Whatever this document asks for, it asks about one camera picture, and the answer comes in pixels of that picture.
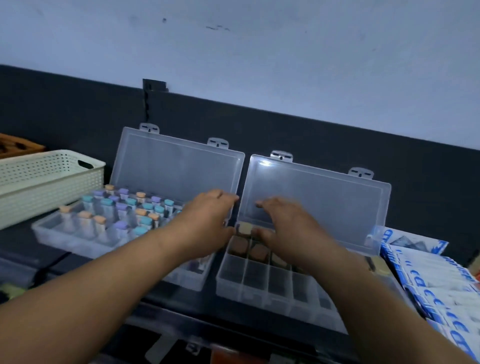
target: left hand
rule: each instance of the left hand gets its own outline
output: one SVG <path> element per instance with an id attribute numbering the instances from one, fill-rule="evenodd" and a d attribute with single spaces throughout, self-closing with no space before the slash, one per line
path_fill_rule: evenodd
<path id="1" fill-rule="evenodd" d="M 223 222 L 238 199 L 238 196 L 222 190 L 196 196 L 178 216 L 160 229 L 162 240 L 168 245 L 165 248 L 179 257 L 181 264 L 223 247 L 235 234 L 235 228 L 224 227 Z"/>

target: white wall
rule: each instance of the white wall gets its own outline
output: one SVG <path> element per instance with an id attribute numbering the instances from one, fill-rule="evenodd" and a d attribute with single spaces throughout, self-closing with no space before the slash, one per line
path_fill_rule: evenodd
<path id="1" fill-rule="evenodd" d="M 478 0 L 0 0 L 0 63 L 480 149 L 479 14 Z"/>

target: plastic box lid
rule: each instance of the plastic box lid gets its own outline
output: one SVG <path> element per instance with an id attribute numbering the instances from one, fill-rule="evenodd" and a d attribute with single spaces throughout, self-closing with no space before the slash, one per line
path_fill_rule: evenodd
<path id="1" fill-rule="evenodd" d="M 286 160 L 252 155 L 238 221 L 273 229 L 255 201 L 275 195 L 291 198 L 346 248 L 378 255 L 380 241 L 366 238 L 385 225 L 391 185 Z"/>
<path id="2" fill-rule="evenodd" d="M 110 183 L 177 203 L 214 188 L 235 194 L 245 154 L 225 148 L 219 138 L 207 145 L 125 127 Z"/>

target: perforated basket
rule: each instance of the perforated basket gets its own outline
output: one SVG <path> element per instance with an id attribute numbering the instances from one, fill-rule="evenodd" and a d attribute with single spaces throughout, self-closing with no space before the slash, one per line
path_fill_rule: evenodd
<path id="1" fill-rule="evenodd" d="M 0 229 L 101 188 L 104 166 L 71 150 L 0 160 Z"/>

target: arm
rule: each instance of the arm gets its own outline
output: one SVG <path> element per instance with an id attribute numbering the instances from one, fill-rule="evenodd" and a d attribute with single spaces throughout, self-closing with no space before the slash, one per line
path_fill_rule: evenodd
<path id="1" fill-rule="evenodd" d="M 237 199 L 200 194 L 165 228 L 0 306 L 2 363 L 87 363 L 159 280 L 229 240 Z"/>
<path id="2" fill-rule="evenodd" d="M 253 233 L 325 289 L 364 363 L 474 363 L 397 299 L 300 205 L 282 198 L 257 205 L 271 216 L 275 232 L 255 229 Z"/>

